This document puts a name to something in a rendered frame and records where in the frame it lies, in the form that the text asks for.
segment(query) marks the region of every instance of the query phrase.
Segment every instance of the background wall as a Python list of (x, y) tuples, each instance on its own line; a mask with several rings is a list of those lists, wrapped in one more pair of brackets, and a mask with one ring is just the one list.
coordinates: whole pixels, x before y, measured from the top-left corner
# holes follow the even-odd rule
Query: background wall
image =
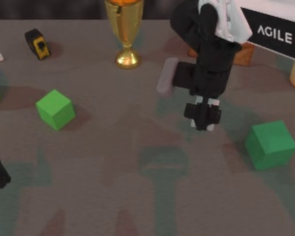
[[(182, 0), (145, 0), (144, 19), (169, 19)], [(105, 19), (104, 0), (0, 0), (0, 19)]]

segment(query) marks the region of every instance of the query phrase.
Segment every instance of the brown tabletop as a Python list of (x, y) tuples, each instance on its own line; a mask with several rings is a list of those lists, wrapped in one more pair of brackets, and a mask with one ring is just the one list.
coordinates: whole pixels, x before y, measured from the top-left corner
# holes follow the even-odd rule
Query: brown tabletop
[[(24, 33), (39, 29), (38, 61)], [(0, 21), (0, 236), (295, 236), (295, 155), (255, 172), (243, 148), (251, 125), (282, 119), (295, 139), (293, 62), (256, 49), (234, 66), (222, 120), (197, 132), (188, 91), (155, 87), (168, 57), (187, 58), (168, 21), (145, 21), (137, 69), (117, 68), (106, 21)], [(57, 132), (35, 102), (57, 89), (76, 118)]]

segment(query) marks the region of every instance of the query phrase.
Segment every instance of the trophy base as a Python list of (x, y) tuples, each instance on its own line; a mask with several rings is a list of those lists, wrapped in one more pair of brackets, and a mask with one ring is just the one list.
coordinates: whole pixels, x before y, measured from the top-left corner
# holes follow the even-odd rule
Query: trophy base
[(140, 57), (131, 48), (122, 49), (116, 56), (116, 65), (121, 69), (133, 69), (139, 64)]

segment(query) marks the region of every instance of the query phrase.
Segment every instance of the gold trophy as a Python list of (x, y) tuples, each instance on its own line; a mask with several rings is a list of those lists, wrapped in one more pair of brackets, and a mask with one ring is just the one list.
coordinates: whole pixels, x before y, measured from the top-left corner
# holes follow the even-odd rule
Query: gold trophy
[(140, 63), (139, 55), (132, 50), (143, 14), (144, 0), (105, 0), (107, 15), (115, 36), (123, 45), (116, 56), (116, 65), (132, 69)]

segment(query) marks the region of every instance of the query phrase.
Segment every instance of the green cube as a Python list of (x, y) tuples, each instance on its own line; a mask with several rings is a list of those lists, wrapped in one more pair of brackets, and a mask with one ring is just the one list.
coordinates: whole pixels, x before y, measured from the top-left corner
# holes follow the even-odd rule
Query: green cube
[(245, 146), (256, 170), (286, 165), (295, 152), (295, 141), (281, 120), (252, 126)]
[(57, 90), (40, 99), (36, 108), (40, 118), (55, 130), (60, 130), (75, 117), (71, 100)]

